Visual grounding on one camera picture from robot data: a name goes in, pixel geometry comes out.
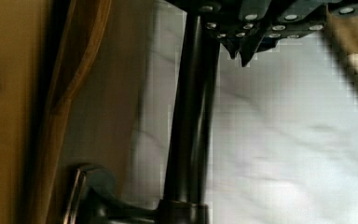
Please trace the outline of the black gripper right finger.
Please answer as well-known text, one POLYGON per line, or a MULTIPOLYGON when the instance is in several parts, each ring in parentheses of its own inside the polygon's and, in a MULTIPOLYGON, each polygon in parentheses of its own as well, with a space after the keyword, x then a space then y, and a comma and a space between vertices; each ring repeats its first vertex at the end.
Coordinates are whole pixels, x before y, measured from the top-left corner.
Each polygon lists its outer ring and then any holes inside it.
POLYGON ((358 16, 358 0, 296 0, 281 15, 274 18, 258 47, 267 51, 276 47, 281 39, 301 38, 320 31, 327 16, 339 18, 358 16))

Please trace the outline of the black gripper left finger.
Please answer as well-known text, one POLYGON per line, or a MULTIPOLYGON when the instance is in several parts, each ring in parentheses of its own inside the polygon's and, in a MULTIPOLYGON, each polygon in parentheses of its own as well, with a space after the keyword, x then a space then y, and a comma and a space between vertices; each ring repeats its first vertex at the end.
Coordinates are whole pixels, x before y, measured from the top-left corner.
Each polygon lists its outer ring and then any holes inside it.
POLYGON ((204 0, 199 14, 211 36, 228 51, 241 56, 241 65, 252 60, 264 35, 280 13, 279 0, 204 0))

